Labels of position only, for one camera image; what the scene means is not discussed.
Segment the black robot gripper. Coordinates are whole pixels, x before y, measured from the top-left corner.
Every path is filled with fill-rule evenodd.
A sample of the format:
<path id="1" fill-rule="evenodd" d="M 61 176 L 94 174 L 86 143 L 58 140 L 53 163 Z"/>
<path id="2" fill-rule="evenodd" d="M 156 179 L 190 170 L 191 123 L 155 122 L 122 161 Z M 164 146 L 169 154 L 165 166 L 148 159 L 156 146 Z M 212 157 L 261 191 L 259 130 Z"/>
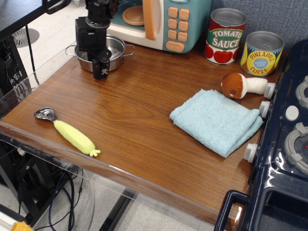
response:
<path id="1" fill-rule="evenodd" d="M 106 46 L 107 28 L 117 14 L 117 0 L 87 0 L 88 15 L 76 19 L 76 42 L 81 51 L 89 52 L 94 79 L 108 77 L 111 52 Z"/>

